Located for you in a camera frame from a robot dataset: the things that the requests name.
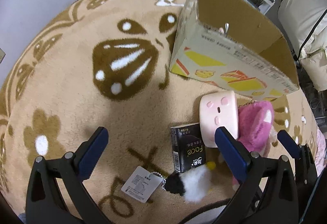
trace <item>black and white plush keychain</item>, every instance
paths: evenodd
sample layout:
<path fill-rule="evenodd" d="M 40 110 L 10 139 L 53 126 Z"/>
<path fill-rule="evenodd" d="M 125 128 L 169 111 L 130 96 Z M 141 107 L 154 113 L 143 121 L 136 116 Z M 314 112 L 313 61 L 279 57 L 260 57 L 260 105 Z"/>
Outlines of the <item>black and white plush keychain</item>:
<path fill-rule="evenodd" d="M 174 172 L 163 182 L 162 188 L 172 194 L 180 194 L 186 202 L 200 202 L 210 190 L 211 171 L 215 167 L 214 162 L 207 162 L 184 173 Z"/>

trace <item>pink plush toy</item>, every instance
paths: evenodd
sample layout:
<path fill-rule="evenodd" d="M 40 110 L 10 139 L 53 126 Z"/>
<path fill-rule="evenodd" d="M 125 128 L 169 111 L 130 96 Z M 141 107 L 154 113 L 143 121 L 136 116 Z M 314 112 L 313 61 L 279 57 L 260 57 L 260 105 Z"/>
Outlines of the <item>pink plush toy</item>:
<path fill-rule="evenodd" d="M 269 101 L 258 101 L 238 108 L 239 138 L 246 149 L 264 155 L 270 144 L 267 144 L 274 108 Z M 233 177 L 233 189 L 238 188 L 238 182 Z"/>

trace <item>open cardboard box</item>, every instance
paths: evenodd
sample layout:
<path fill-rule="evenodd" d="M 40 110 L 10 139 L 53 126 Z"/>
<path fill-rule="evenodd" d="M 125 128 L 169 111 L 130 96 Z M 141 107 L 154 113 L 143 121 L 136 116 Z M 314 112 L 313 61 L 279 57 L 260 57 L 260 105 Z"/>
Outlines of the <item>open cardboard box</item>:
<path fill-rule="evenodd" d="M 244 0 L 186 0 L 169 70 L 255 100 L 299 89 L 282 33 Z"/>

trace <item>blue gripper pad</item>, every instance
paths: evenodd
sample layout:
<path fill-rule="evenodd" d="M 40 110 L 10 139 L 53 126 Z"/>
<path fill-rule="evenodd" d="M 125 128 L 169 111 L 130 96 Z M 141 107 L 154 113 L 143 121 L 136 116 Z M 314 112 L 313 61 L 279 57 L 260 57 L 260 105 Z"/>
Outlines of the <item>blue gripper pad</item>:
<path fill-rule="evenodd" d="M 277 139 L 279 140 L 279 142 L 282 143 L 282 145 L 285 147 L 285 149 L 291 155 L 292 158 L 297 160 L 300 159 L 299 146 L 294 142 L 294 140 L 285 130 L 281 130 L 278 132 Z"/>
<path fill-rule="evenodd" d="M 95 165 L 99 161 L 99 158 L 109 142 L 108 130 L 103 127 L 99 127 L 98 130 L 93 135 L 95 137 L 92 138 L 92 136 L 90 138 L 92 142 L 78 163 L 78 178 L 80 181 L 87 180 L 91 176 Z"/>
<path fill-rule="evenodd" d="M 225 127 L 219 127 L 215 133 L 215 143 L 222 153 L 229 169 L 232 171 L 234 177 L 244 182 L 247 176 L 247 167 L 249 166 L 251 160 L 246 157 L 246 160 L 237 150 L 234 144 L 241 144 L 239 148 L 244 148 L 244 154 L 249 153 L 242 143 L 237 142 L 232 135 L 227 131 Z"/>

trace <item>face biscuit box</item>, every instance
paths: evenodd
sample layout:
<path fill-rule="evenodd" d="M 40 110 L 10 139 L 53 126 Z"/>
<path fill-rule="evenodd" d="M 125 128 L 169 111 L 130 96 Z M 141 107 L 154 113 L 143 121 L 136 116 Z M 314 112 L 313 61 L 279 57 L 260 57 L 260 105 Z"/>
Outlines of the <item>face biscuit box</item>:
<path fill-rule="evenodd" d="M 206 163 L 200 124 L 183 124 L 170 128 L 175 170 L 185 172 Z"/>
<path fill-rule="evenodd" d="M 299 89 L 287 41 L 244 0 L 186 0 L 169 70 L 254 100 Z"/>

